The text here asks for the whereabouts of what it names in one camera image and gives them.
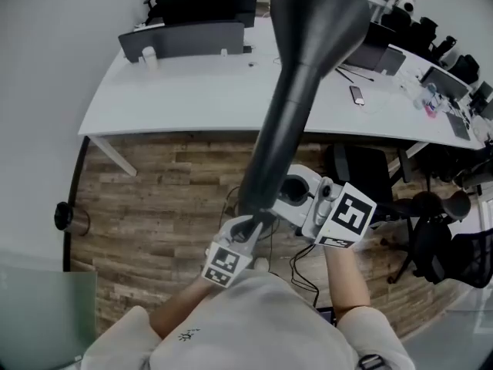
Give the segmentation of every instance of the wooden paneling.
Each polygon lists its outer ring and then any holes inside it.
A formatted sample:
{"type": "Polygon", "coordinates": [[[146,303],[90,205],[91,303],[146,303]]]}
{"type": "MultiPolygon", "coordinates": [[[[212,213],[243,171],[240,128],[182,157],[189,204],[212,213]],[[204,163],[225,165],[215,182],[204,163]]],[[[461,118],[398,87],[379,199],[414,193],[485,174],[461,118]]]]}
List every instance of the wooden paneling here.
{"type": "MultiPolygon", "coordinates": [[[[211,142],[188,133],[117,136],[110,143],[139,173],[129,177],[90,146],[77,204],[88,211],[92,225],[86,237],[72,236],[73,270],[99,274],[99,332],[134,305],[155,308],[200,272],[204,251],[218,230],[225,197],[240,184],[253,149],[251,140],[211,142]]],[[[302,143],[296,161],[323,173],[326,146],[302,143]]],[[[396,157],[393,148],[380,148],[389,161],[396,157]]],[[[414,175],[411,183],[396,185],[396,197],[410,197],[426,188],[419,172],[414,175]]],[[[455,191],[451,185],[434,181],[432,185],[442,196],[455,191]]],[[[233,192],[229,207],[235,202],[233,192]]],[[[403,336],[441,312],[458,297],[461,287],[455,281],[434,286],[411,272],[399,284],[388,285],[387,276],[404,259],[404,254],[379,244],[382,237],[391,237],[391,228],[370,232],[356,251],[373,305],[403,336]]],[[[282,223],[273,237],[272,271],[289,281],[289,259],[305,246],[282,223]]],[[[269,257],[269,239],[257,245],[256,254],[269,257]]],[[[316,248],[300,260],[298,269],[320,288],[319,306],[329,305],[322,250],[316,248]]],[[[295,289],[313,300],[314,294],[295,289]]]]}

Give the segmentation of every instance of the bottle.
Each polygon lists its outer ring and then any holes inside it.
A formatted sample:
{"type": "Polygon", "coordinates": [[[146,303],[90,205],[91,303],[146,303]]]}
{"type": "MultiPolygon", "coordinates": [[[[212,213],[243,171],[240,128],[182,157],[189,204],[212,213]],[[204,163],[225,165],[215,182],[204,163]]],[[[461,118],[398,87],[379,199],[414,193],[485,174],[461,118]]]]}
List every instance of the bottle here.
{"type": "Polygon", "coordinates": [[[434,83],[429,83],[426,88],[423,89],[421,94],[414,99],[413,104],[416,109],[423,109],[426,107],[430,101],[433,99],[435,93],[437,92],[437,87],[434,83]]]}

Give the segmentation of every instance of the cable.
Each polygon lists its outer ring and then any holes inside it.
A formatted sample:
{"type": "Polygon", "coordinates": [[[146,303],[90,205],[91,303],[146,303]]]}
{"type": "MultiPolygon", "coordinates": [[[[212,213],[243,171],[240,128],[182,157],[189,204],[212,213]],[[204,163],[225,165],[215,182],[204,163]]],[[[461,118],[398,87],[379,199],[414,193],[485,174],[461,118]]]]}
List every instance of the cable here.
{"type": "Polygon", "coordinates": [[[349,82],[354,83],[354,81],[351,78],[349,78],[348,76],[346,76],[346,74],[344,74],[343,72],[341,72],[337,67],[336,67],[335,71],[338,72],[339,74],[341,74],[349,82]]]}
{"type": "Polygon", "coordinates": [[[365,78],[367,79],[368,81],[370,82],[374,82],[375,80],[373,78],[368,78],[368,77],[365,77],[365,76],[362,76],[361,74],[358,74],[357,72],[354,72],[354,71],[351,71],[351,70],[348,70],[348,69],[345,69],[344,67],[337,67],[336,70],[344,70],[344,71],[347,71],[347,72],[350,72],[351,74],[355,75],[355,76],[358,76],[358,77],[361,77],[361,78],[365,78]]]}
{"type": "Polygon", "coordinates": [[[224,216],[224,211],[226,211],[226,206],[228,205],[228,200],[230,199],[230,196],[231,194],[233,193],[233,191],[235,191],[236,189],[238,189],[240,187],[240,185],[238,185],[237,187],[234,187],[232,190],[230,190],[230,192],[226,195],[226,198],[224,199],[224,204],[223,204],[223,209],[221,210],[221,216],[219,218],[219,227],[217,228],[217,230],[221,230],[221,226],[223,226],[223,216],[224,216]]]}
{"type": "Polygon", "coordinates": [[[277,218],[277,226],[276,226],[276,229],[271,229],[271,233],[267,234],[266,236],[263,236],[263,237],[259,237],[258,241],[262,241],[262,240],[265,240],[266,238],[268,238],[269,236],[272,236],[274,233],[277,232],[277,229],[279,229],[279,226],[280,226],[280,219],[277,218]]]}
{"type": "Polygon", "coordinates": [[[272,263],[272,240],[273,240],[274,233],[275,233],[275,231],[274,231],[274,225],[272,225],[272,226],[270,227],[270,253],[269,253],[269,270],[267,270],[267,271],[270,271],[270,265],[271,265],[271,263],[272,263]]]}
{"type": "Polygon", "coordinates": [[[317,307],[317,301],[318,301],[318,296],[320,294],[320,290],[317,288],[315,284],[313,284],[311,281],[308,281],[303,275],[300,274],[296,267],[296,262],[300,260],[303,257],[306,257],[313,249],[315,248],[315,245],[311,244],[302,249],[300,252],[298,252],[296,255],[294,255],[290,259],[290,266],[291,266],[291,284],[294,286],[297,286],[301,289],[304,289],[305,291],[313,292],[315,293],[315,299],[314,299],[314,308],[317,307]],[[296,275],[302,279],[302,281],[297,280],[294,275],[296,275]]]}

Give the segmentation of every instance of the white cup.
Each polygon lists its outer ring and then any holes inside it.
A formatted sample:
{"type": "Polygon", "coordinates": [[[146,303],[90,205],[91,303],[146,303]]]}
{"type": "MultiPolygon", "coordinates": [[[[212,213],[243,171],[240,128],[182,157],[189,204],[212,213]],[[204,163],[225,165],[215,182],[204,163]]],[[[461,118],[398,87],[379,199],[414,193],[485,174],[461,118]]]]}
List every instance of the white cup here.
{"type": "Polygon", "coordinates": [[[147,46],[142,50],[142,56],[144,58],[144,62],[147,64],[147,69],[149,71],[155,72],[158,69],[158,62],[156,51],[152,46],[147,46]]]}

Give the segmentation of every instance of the white desk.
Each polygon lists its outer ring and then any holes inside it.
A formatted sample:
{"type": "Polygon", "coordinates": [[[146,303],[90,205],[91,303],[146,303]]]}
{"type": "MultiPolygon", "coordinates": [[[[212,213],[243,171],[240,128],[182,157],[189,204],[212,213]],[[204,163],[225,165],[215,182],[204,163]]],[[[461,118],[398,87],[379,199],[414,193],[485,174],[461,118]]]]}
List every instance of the white desk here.
{"type": "MultiPolygon", "coordinates": [[[[254,46],[253,53],[164,59],[154,74],[140,64],[127,62],[120,51],[101,81],[79,135],[89,136],[127,173],[135,175],[136,170],[101,136],[259,130],[281,69],[270,19],[256,18],[255,27],[246,30],[245,42],[254,46]]],[[[406,54],[406,72],[424,72],[431,66],[406,54]]],[[[351,84],[337,72],[323,79],[305,131],[418,141],[409,156],[427,143],[483,147],[472,131],[471,141],[457,138],[445,114],[432,119],[424,110],[416,110],[394,77],[365,74],[375,82],[348,74],[361,88],[364,107],[353,103],[351,84]]]]}

